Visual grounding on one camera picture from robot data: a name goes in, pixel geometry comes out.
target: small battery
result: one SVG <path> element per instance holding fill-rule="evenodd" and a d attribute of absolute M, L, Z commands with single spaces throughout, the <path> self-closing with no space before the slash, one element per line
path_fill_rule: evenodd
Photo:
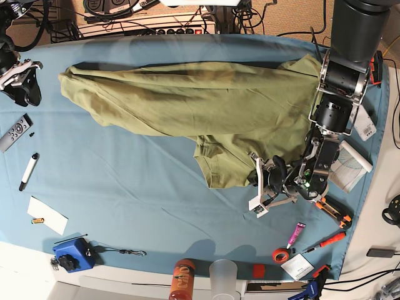
<path fill-rule="evenodd" d="M 31 222 L 32 222 L 32 224 L 44 223 L 44 219 L 43 218 L 33 219 Z"/>

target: pink tube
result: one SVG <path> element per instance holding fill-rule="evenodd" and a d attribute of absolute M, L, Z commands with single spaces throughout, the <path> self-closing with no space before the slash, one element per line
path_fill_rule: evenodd
<path fill-rule="evenodd" d="M 306 227 L 305 224 L 303 223 L 298 223 L 296 225 L 296 229 L 294 230 L 294 232 L 292 233 L 292 236 L 290 237 L 289 241 L 287 242 L 287 247 L 286 249 L 289 249 L 290 246 L 292 246 L 294 244 L 294 242 L 296 241 L 296 239 L 298 238 L 299 234 L 301 233 L 301 231 L 303 231 L 303 229 Z"/>

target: white roll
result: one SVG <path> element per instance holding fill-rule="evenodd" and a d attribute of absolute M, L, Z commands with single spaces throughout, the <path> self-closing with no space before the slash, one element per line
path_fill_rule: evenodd
<path fill-rule="evenodd" d="M 348 142 L 343 141 L 341 143 L 341 146 L 348 151 L 348 153 L 351 154 L 352 157 L 356 159 L 356 161 L 362 165 L 362 167 L 367 171 L 371 172 L 373 170 L 373 165 L 370 164 L 365 158 L 361 156 L 353 147 L 349 145 Z"/>

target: green cloth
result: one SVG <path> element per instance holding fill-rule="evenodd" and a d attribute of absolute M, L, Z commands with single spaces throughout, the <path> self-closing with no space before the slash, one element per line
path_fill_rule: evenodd
<path fill-rule="evenodd" d="M 210 188 L 248 185 L 255 152 L 299 158 L 321 65 L 311 56 L 278 69 L 230 62 L 59 75 L 61 93 L 102 126 L 135 134 L 186 136 Z"/>

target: blue box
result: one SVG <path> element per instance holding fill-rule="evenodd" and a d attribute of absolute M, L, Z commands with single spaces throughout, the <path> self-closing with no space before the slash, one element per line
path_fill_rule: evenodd
<path fill-rule="evenodd" d="M 68 273 L 92 269 L 94 267 L 94 257 L 87 256 L 86 252 L 90 249 L 90 245 L 83 237 L 73 239 L 72 241 L 63 242 L 60 245 L 53 247 L 58 261 L 61 256 L 68 256 L 73 260 L 74 269 L 67 270 Z"/>

